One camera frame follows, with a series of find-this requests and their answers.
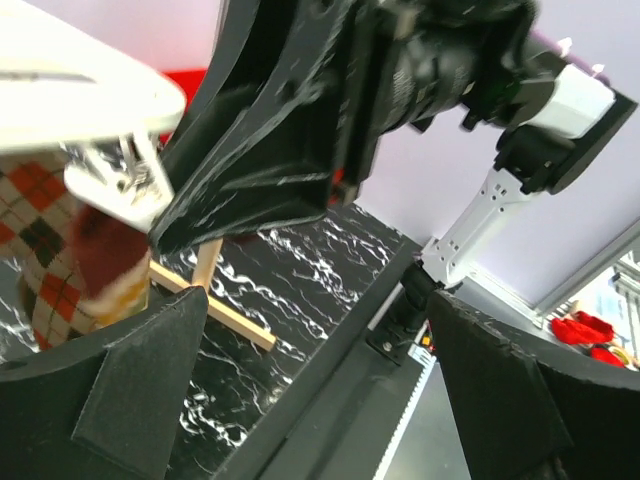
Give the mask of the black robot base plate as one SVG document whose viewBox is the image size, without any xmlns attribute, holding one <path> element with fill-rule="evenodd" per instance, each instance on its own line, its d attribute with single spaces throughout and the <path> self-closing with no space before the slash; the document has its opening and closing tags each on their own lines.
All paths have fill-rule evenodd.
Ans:
<svg viewBox="0 0 640 480">
<path fill-rule="evenodd" d="M 218 469 L 219 479 L 372 479 L 411 417 L 435 360 L 413 338 L 392 360 L 367 343 L 416 245 L 403 241 L 330 338 Z"/>
</svg>

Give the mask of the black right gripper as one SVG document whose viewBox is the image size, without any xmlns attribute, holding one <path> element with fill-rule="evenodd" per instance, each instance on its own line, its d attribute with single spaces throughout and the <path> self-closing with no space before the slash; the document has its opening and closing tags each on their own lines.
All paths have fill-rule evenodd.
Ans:
<svg viewBox="0 0 640 480">
<path fill-rule="evenodd" d="M 174 253 L 321 218 L 360 182 L 386 68 L 378 1 L 233 1 L 211 73 L 225 128 L 149 232 Z"/>
</svg>

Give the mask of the brown orange striped sock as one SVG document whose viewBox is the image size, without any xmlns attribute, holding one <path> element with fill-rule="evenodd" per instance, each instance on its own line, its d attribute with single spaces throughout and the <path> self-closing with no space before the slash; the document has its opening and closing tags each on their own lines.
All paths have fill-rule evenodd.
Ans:
<svg viewBox="0 0 640 480">
<path fill-rule="evenodd" d="M 99 326 L 147 307 L 151 252 L 144 233 L 83 205 L 71 224 L 69 246 L 83 284 L 81 309 Z"/>
</svg>

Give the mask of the beige argyle sock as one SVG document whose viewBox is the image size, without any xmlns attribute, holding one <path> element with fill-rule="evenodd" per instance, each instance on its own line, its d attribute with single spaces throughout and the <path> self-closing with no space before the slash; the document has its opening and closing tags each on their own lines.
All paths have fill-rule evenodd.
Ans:
<svg viewBox="0 0 640 480">
<path fill-rule="evenodd" d="M 56 152 L 1 157 L 1 256 L 22 262 L 20 298 L 42 350 L 97 328 L 67 244 L 75 202 L 64 163 Z"/>
</svg>

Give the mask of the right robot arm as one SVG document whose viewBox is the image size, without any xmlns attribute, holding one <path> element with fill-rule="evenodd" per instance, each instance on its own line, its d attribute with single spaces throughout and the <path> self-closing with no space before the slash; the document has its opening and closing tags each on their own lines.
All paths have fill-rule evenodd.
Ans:
<svg viewBox="0 0 640 480">
<path fill-rule="evenodd" d="M 567 188 L 636 103 L 533 30 L 534 1 L 233 1 L 207 73 L 161 154 L 174 199 L 161 253 L 321 219 L 369 176 L 379 138 L 463 106 L 503 133 L 476 197 L 403 273 L 369 344 L 415 338 L 428 296 L 523 203 Z"/>
</svg>

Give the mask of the white plastic clip hanger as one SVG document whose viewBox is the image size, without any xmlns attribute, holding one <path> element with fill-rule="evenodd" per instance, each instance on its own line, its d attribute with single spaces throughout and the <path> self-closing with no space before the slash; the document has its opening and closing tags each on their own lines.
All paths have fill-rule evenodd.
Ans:
<svg viewBox="0 0 640 480">
<path fill-rule="evenodd" d="M 148 232 L 174 197 L 156 149 L 186 107 L 153 68 L 25 2 L 1 4 L 1 150 L 70 145 L 83 202 Z"/>
</svg>

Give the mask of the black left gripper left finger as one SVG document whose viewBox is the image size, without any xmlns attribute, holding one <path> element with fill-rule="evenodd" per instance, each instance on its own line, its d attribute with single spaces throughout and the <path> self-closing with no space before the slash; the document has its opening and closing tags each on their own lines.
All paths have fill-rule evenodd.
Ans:
<svg viewBox="0 0 640 480">
<path fill-rule="evenodd" d="M 2 478 L 163 478 L 206 319 L 190 287 L 2 364 Z"/>
</svg>

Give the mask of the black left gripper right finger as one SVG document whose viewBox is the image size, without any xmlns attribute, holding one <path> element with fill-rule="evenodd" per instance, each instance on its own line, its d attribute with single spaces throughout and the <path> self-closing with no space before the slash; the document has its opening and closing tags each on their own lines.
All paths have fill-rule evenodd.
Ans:
<svg viewBox="0 0 640 480">
<path fill-rule="evenodd" d="M 639 375 L 430 295 L 427 318 L 474 479 L 636 479 Z"/>
</svg>

